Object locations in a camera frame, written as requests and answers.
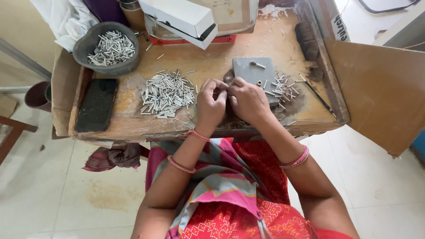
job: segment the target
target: woman's arm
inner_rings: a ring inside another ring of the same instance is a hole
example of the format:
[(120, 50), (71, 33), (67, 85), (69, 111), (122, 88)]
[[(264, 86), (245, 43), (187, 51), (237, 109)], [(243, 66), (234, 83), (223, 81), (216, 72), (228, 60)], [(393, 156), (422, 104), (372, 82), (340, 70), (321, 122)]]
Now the woman's arm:
[[(195, 131), (210, 137), (222, 120), (226, 106), (228, 86), (219, 80), (206, 80), (197, 97), (198, 123)], [(173, 160), (187, 169), (195, 167), (205, 142), (190, 134), (173, 155)], [(136, 216), (132, 239), (165, 238), (171, 223), (176, 217), (175, 208), (192, 174), (184, 172), (172, 164), (167, 164), (140, 205)]]
[[(303, 146), (270, 111), (263, 89), (237, 77), (229, 95), (236, 115), (261, 133), (279, 161), (290, 163), (303, 155)], [(359, 238), (343, 199), (312, 156), (294, 168), (285, 169), (285, 173), (299, 195), (305, 218), (314, 228)]]

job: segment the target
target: pink bangle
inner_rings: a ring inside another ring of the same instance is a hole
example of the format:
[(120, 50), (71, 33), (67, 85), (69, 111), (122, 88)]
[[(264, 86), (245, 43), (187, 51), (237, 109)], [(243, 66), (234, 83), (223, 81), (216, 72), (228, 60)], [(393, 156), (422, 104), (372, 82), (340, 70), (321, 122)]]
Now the pink bangle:
[(185, 137), (187, 137), (189, 134), (193, 134), (197, 138), (200, 138), (202, 141), (205, 141), (205, 142), (209, 142), (211, 140), (210, 138), (207, 138), (207, 137), (204, 137), (204, 136), (198, 134), (198, 132), (196, 132), (194, 129), (189, 130), (188, 132), (184, 133), (183, 135)]
[(307, 148), (307, 146), (304, 145), (304, 153), (299, 159), (297, 159), (293, 162), (290, 162), (290, 163), (278, 162), (278, 164), (281, 168), (285, 168), (285, 169), (294, 168), (294, 167), (302, 164), (309, 157), (309, 155), (310, 155), (309, 148)]
[(192, 169), (192, 170), (189, 170), (189, 169), (187, 169), (187, 168), (184, 168), (184, 167), (182, 167), (182, 166), (180, 166), (178, 163), (176, 163), (174, 160), (173, 160), (173, 158), (171, 157), (171, 155), (168, 155), (168, 161), (172, 164), (172, 165), (174, 165), (176, 168), (178, 168), (178, 169), (180, 169), (180, 170), (183, 170), (183, 171), (185, 171), (186, 173), (190, 173), (190, 174), (194, 174), (194, 173), (196, 173), (196, 169)]

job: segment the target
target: maroon bucket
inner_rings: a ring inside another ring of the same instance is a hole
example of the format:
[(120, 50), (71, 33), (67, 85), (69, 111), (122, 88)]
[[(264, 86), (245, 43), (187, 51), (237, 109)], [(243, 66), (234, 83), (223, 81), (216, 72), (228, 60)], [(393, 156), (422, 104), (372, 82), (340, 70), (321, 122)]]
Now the maroon bucket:
[(25, 104), (34, 109), (52, 112), (52, 104), (45, 96), (46, 88), (50, 85), (48, 81), (42, 81), (33, 85), (25, 94)]

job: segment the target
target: smartphone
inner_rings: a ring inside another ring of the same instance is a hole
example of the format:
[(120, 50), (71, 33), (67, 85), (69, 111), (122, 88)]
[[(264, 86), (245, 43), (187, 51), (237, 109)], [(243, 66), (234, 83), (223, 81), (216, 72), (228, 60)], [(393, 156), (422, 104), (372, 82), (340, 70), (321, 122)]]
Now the smartphone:
[(93, 79), (89, 83), (75, 123), (76, 132), (108, 129), (117, 88), (117, 79)]

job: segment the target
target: grey bowl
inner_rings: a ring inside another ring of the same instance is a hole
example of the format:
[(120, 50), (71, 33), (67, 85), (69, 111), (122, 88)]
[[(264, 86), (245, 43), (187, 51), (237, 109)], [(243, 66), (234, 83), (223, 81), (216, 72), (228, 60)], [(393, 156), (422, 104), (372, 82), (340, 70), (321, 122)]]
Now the grey bowl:
[[(121, 63), (115, 65), (92, 65), (88, 63), (88, 54), (93, 54), (95, 47), (100, 41), (98, 35), (104, 35), (108, 31), (118, 30), (125, 34), (134, 44), (134, 55)], [(139, 65), (139, 42), (134, 32), (123, 24), (117, 22), (104, 22), (95, 25), (88, 30), (87, 34), (80, 38), (74, 45), (73, 55), (78, 64), (93, 69), (101, 74), (119, 76), (134, 71)]]

